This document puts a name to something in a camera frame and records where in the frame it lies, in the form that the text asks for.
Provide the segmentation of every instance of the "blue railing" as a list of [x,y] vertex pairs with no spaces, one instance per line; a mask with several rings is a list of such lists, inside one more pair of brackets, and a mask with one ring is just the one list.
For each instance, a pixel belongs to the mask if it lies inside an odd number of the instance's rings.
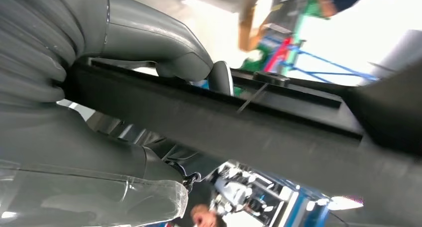
[[[277,46],[277,45],[279,46],[279,45],[281,45],[281,40],[275,39],[275,38],[270,37],[270,36],[265,36],[261,40],[261,44],[266,45],[266,46],[269,46],[270,48],[272,48],[273,46]],[[311,57],[313,57],[315,59],[318,59],[320,61],[329,63],[329,64],[331,64],[331,65],[333,65],[333,66],[335,66],[337,68],[340,68],[340,69],[346,71],[344,73],[339,73],[339,72],[322,72],[322,71],[315,72],[315,71],[307,71],[307,70],[301,69],[301,68],[295,66],[295,64],[293,64],[293,63],[287,63],[286,61],[283,61],[283,60],[279,60],[279,62],[277,63],[277,65],[283,65],[283,66],[289,68],[289,71],[295,71],[296,70],[296,71],[305,73],[308,76],[311,76],[311,77],[313,77],[315,79],[320,80],[321,82],[324,82],[324,83],[332,83],[331,81],[329,81],[329,80],[321,77],[321,75],[355,76],[355,77],[363,78],[363,79],[368,80],[368,81],[377,81],[378,80],[378,78],[375,77],[375,76],[373,76],[373,75],[365,74],[365,73],[362,73],[362,72],[357,72],[357,71],[355,71],[353,69],[350,69],[350,68],[347,68],[347,67],[345,67],[343,65],[340,65],[340,64],[331,62],[331,61],[329,61],[327,59],[324,59],[324,58],[319,57],[317,55],[314,55],[314,54],[311,54],[309,52],[306,52],[306,51],[300,49],[297,46],[291,45],[291,46],[289,46],[289,50],[291,50],[293,52],[296,52],[297,55],[304,54],[304,55],[311,56]]]

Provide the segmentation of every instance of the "black wire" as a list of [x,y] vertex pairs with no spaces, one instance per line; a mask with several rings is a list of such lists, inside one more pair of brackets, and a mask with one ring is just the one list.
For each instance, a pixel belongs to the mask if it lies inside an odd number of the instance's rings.
[[348,223],[346,223],[344,220],[340,219],[340,217],[338,217],[336,214],[334,214],[333,212],[329,212],[331,215],[333,215],[334,217],[336,217],[339,221],[343,222],[344,226],[346,227],[350,227],[350,225]]

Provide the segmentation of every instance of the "person's arm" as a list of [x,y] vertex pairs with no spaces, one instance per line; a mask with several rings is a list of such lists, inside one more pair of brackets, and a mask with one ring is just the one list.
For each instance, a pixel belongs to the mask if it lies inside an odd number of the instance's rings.
[[322,14],[325,17],[331,17],[337,14],[337,8],[335,7],[332,0],[318,0],[319,5],[321,6]]

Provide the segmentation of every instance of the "red object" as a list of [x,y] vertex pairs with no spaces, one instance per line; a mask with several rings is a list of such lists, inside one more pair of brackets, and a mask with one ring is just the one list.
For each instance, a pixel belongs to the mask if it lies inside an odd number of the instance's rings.
[[292,44],[292,40],[293,38],[290,36],[283,41],[273,57],[271,57],[267,66],[265,66],[265,72],[270,72],[273,69],[273,66],[276,65],[279,61],[286,61],[287,54],[289,53],[288,47]]

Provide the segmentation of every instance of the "green object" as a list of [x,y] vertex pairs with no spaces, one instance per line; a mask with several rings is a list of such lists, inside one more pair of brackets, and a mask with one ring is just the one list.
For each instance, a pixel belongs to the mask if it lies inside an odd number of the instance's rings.
[[264,45],[258,45],[256,49],[252,50],[248,53],[248,58],[243,61],[242,67],[240,67],[240,70],[244,71],[261,71],[264,69],[265,61],[267,60],[271,50],[264,46]]
[[234,87],[234,96],[235,97],[239,97],[242,92],[243,92],[242,88]]
[[304,15],[326,19],[326,17],[322,15],[321,7],[319,6],[318,0],[308,0],[308,4],[305,8]]

